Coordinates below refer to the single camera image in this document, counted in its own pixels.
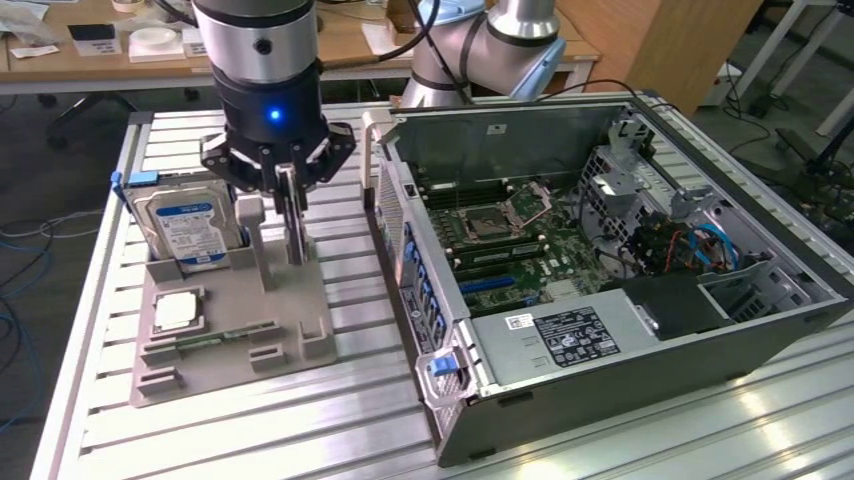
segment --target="blue hard drive label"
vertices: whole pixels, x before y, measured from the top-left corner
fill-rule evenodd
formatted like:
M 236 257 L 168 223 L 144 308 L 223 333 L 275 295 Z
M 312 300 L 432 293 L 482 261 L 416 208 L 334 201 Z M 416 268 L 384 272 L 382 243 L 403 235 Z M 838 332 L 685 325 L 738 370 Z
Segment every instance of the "blue hard drive label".
M 210 203 L 195 203 L 192 205 L 183 205 L 180 207 L 164 207 L 157 209 L 157 216 L 173 217 L 176 215 L 186 215 L 188 213 L 210 212 L 214 210 L 214 205 Z
M 186 265 L 202 265 L 226 257 L 223 234 L 211 222 L 216 210 L 210 203 L 163 207 L 157 221 L 175 259 Z

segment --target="tape roll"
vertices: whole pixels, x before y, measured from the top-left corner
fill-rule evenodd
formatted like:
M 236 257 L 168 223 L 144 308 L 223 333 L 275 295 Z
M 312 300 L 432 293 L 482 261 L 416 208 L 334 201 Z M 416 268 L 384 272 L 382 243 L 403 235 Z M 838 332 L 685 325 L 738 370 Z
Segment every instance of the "tape roll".
M 144 6 L 145 0 L 112 0 L 112 8 L 121 13 L 133 13 Z

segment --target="motherboard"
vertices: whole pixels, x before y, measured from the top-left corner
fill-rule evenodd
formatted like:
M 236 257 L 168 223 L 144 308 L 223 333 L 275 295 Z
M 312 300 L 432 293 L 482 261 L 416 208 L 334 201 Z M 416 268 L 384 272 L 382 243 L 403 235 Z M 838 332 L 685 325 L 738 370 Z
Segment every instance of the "motherboard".
M 430 219 L 472 318 L 596 293 L 604 270 L 535 181 L 431 192 Z

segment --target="blue latch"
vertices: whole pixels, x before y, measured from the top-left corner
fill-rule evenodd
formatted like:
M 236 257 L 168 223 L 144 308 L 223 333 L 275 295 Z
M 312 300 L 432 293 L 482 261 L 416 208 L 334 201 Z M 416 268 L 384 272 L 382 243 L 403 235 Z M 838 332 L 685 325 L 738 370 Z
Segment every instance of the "blue latch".
M 160 172 L 133 172 L 128 177 L 128 187 L 148 187 L 160 181 Z
M 430 362 L 430 370 L 432 371 L 434 377 L 443 377 L 459 372 L 459 365 L 456 364 L 456 358 L 454 358 L 454 355 L 432 359 Z

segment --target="white cable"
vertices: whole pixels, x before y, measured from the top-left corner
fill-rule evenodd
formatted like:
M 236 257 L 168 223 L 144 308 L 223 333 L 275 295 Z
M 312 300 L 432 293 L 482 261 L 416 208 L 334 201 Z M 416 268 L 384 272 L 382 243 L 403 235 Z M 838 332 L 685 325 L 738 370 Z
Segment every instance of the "white cable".
M 76 218 L 83 218 L 83 217 L 87 217 L 89 215 L 101 215 L 103 213 L 104 213 L 104 210 L 91 210 L 88 212 L 75 212 L 71 215 L 65 215 L 64 217 L 57 217 L 57 218 L 53 218 L 53 219 L 48 220 L 45 223 L 43 223 L 39 226 L 39 228 L 36 230 L 31 230 L 28 232 L 8 233 L 8 232 L 4 232 L 3 230 L 0 230 L 0 236 L 4 236 L 7 238 L 24 238 L 24 237 L 32 237 L 33 235 L 41 235 L 45 238 L 53 237 L 53 239 L 56 239 L 56 240 L 85 237 L 87 235 L 92 235 L 92 234 L 97 233 L 99 229 L 95 228 L 92 230 L 87 230 L 84 232 L 77 232 L 77 233 L 69 233 L 67 235 L 51 235 L 48 233 L 48 227 L 56 227 L 59 224 L 61 224 L 63 222 L 67 222 L 68 220 L 73 220 Z

